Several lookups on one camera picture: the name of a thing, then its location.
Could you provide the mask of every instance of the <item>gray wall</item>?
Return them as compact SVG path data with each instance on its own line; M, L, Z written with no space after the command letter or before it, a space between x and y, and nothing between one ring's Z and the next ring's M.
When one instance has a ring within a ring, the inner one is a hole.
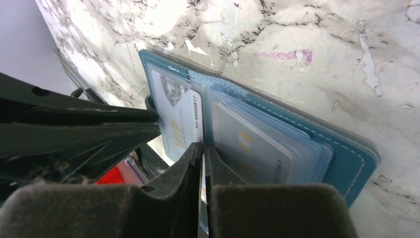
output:
M72 88L55 48L34 0L0 0L0 72L70 95Z

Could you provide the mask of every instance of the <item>red fabric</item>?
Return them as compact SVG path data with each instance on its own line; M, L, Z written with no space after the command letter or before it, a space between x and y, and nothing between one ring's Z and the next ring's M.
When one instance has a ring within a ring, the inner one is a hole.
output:
M100 178L95 184L120 184L124 183L121 173L117 167L112 168L102 178Z

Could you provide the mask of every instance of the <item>purple mark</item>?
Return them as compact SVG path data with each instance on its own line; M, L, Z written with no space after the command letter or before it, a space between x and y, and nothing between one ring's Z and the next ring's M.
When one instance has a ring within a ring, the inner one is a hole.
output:
M303 54L303 58L305 59L305 64L308 65L309 63L312 62L312 51L311 50L307 50L307 49L303 49L303 50L299 50L299 51L292 51L292 52L287 52L287 53L282 53L282 52L257 52L254 53L254 57L255 56L264 56L264 57L268 57L268 58L272 58L275 60L292 60L292 59L298 59L297 55Z

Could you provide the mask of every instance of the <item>white marble countertop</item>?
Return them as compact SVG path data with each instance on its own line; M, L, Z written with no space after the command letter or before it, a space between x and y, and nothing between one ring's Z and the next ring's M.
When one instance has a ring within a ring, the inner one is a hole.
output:
M137 51L157 46L373 141L382 162L350 209L358 233L420 237L420 0L36 1L115 105L145 107Z

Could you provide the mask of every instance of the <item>blue card holder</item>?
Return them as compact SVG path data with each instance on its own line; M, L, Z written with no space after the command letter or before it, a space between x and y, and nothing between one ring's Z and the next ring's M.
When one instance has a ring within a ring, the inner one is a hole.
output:
M210 87L217 87L224 93L235 97L263 113L271 115L304 132L334 149L332 161L323 179L323 183L333 185L351 206L362 188L380 163L380 156L371 145L362 138L348 131L336 128L315 117L307 115L282 102L263 95L229 79L212 75L201 69L186 67L182 62L174 62L147 50L139 51L146 77L150 83L150 67L157 67L191 84L191 89L199 92L203 101L205 142L212 141L210 116ZM154 110L153 98L148 96L146 104Z

